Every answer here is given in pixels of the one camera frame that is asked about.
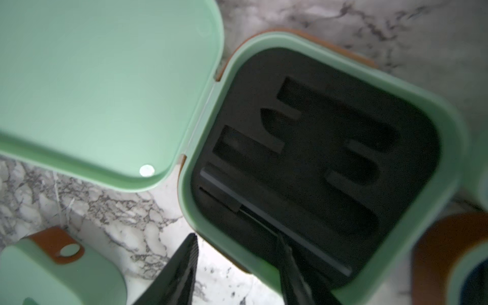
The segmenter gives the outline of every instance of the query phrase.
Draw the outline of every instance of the open case lid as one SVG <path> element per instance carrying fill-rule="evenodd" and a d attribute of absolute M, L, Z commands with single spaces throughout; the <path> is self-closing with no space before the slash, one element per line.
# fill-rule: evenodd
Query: open case lid
<path fill-rule="evenodd" d="M 223 40 L 214 0 L 2 1 L 0 153 L 122 190 L 157 184 Z"/>

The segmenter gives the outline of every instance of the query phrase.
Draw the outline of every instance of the green plastic container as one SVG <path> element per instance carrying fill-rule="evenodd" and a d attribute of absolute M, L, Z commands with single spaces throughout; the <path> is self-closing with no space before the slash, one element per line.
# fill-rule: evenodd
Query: green plastic container
<path fill-rule="evenodd" d="M 3 1 L 0 45 L 2 154 L 123 191 L 157 185 L 184 154 L 185 218 L 276 291 L 277 269 L 204 218 L 189 183 L 234 75 L 254 54 L 298 51 L 409 101 L 437 128 L 435 173 L 359 275 L 333 291 L 343 304 L 367 301 L 461 183 L 468 132 L 450 104 L 309 40 L 286 32 L 253 37 L 215 81 L 224 27 L 214 0 Z"/>
<path fill-rule="evenodd" d="M 32 240 L 21 239 L 0 256 L 0 304 L 125 305 L 117 267 L 86 244 L 83 256 L 56 264 Z"/>

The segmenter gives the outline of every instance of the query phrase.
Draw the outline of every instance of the foam compartment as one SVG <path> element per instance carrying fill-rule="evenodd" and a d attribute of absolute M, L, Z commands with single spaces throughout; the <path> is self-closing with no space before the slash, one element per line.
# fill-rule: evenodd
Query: foam compartment
<path fill-rule="evenodd" d="M 405 100 L 274 48 L 237 72 L 193 169 L 192 192 L 215 226 L 271 264 L 273 230 L 286 226 L 350 268 L 341 272 L 290 239 L 337 287 L 364 267 L 439 155 L 435 126 Z M 206 171 L 234 193 L 206 179 Z M 271 218 L 255 215 L 235 193 Z"/>

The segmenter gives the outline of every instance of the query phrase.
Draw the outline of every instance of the marble countertop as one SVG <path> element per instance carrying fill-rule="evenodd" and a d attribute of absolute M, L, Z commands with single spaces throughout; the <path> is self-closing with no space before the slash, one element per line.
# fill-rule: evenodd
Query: marble countertop
<path fill-rule="evenodd" d="M 223 61 L 249 36 L 287 27 L 365 55 L 380 69 L 451 101 L 474 133 L 488 117 L 488 3 L 484 0 L 218 0 Z M 131 304 L 191 228 L 176 195 L 177 171 L 156 188 L 120 193 L 0 156 L 0 251 L 61 225 L 122 271 Z M 468 207 L 451 204 L 451 212 Z M 194 304 L 282 304 L 281 297 L 199 239 Z M 370 305 L 410 301 L 409 257 Z"/>

